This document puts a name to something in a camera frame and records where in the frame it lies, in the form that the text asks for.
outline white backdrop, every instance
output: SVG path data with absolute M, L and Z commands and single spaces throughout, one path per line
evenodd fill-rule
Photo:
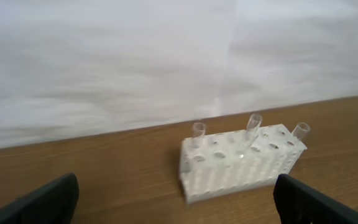
M 358 95 L 358 0 L 0 0 L 0 147 Z

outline white wall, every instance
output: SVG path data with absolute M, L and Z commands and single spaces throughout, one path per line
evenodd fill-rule
M 358 1 L 0 0 L 0 147 L 358 95 Z

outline white curtain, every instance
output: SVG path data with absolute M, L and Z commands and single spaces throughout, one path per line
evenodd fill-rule
M 0 0 L 0 147 L 358 95 L 358 0 Z

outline tabletop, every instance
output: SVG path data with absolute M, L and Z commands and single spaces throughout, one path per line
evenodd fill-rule
M 358 211 L 358 96 L 260 111 L 263 126 L 311 126 L 290 175 Z M 205 119 L 207 134 L 244 129 L 249 113 Z M 73 172 L 72 223 L 280 223 L 273 186 L 186 205 L 180 143 L 191 121 L 0 149 L 0 207 Z

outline white plastic block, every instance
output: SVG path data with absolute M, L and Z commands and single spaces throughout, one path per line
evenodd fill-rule
M 245 130 L 210 134 L 194 148 L 192 138 L 181 146 L 180 179 L 187 203 L 274 184 L 287 174 L 307 147 L 282 124 L 261 127 L 245 153 Z

